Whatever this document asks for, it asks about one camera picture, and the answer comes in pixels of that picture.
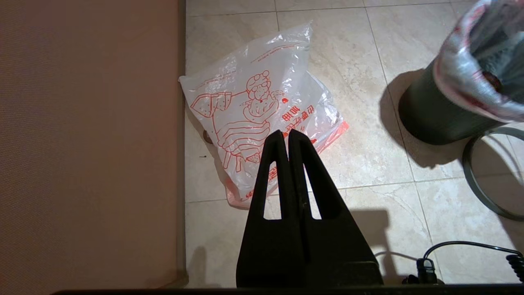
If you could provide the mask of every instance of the black ring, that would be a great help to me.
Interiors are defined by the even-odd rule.
[[[510,211],[507,211],[506,209],[500,207],[495,202],[493,202],[492,199],[490,199],[486,193],[481,189],[481,187],[478,185],[477,179],[475,178],[475,175],[473,174],[473,168],[471,166],[471,157],[473,154],[473,146],[477,141],[479,141],[484,136],[490,135],[490,134],[505,134],[509,136],[516,137],[520,140],[524,141],[524,131],[518,130],[515,128],[509,128],[509,127],[500,127],[495,128],[492,130],[486,131],[484,134],[478,135],[474,138],[472,138],[464,148],[464,153],[462,154],[462,165],[464,166],[464,176],[466,176],[466,181],[470,185],[471,190],[473,193],[477,196],[481,202],[486,205],[491,211],[497,213],[498,215],[522,222],[524,221],[524,215],[518,215],[515,213],[512,213]]]

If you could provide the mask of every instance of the wall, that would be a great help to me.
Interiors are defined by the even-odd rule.
[[[0,293],[183,280],[184,3],[0,7]]]

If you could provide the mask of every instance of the plastic bag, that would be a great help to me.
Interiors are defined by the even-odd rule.
[[[524,121],[523,8],[523,0],[480,0],[462,16],[433,67],[449,100],[501,122]]]
[[[291,129],[299,130],[321,152],[348,128],[328,89],[307,72],[311,33],[305,24],[253,40],[179,79],[231,179],[226,190],[233,206],[249,207],[269,134],[280,129],[286,137]],[[273,163],[269,193],[277,186],[276,176]]]

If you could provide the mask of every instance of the tile floor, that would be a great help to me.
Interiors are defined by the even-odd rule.
[[[430,146],[399,123],[400,95],[437,54],[472,4],[457,0],[188,0],[187,75],[252,39],[313,20],[309,70],[332,91],[350,129],[321,158],[380,263],[385,282],[446,240],[524,250],[524,224],[499,218],[473,195],[458,160],[466,141]],[[229,207],[214,147],[185,118],[189,287],[235,287],[247,211]],[[524,129],[524,124],[515,124]],[[474,153],[481,186],[521,208],[524,143],[491,136]],[[278,197],[266,216],[277,218]],[[499,252],[465,246],[435,252],[446,283],[518,282]]]

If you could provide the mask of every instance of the red printed illustration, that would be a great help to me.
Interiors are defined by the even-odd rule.
[[[242,170],[242,161],[260,162],[264,140],[271,131],[268,119],[277,112],[279,101],[288,102],[283,91],[271,91],[270,88],[269,71],[265,70],[250,77],[242,92],[204,93],[191,104],[191,109],[212,119],[214,136],[210,136],[219,151],[225,152],[222,159],[225,169],[233,158],[236,172]],[[238,117],[235,112],[242,107],[245,120],[231,122],[231,118]]]

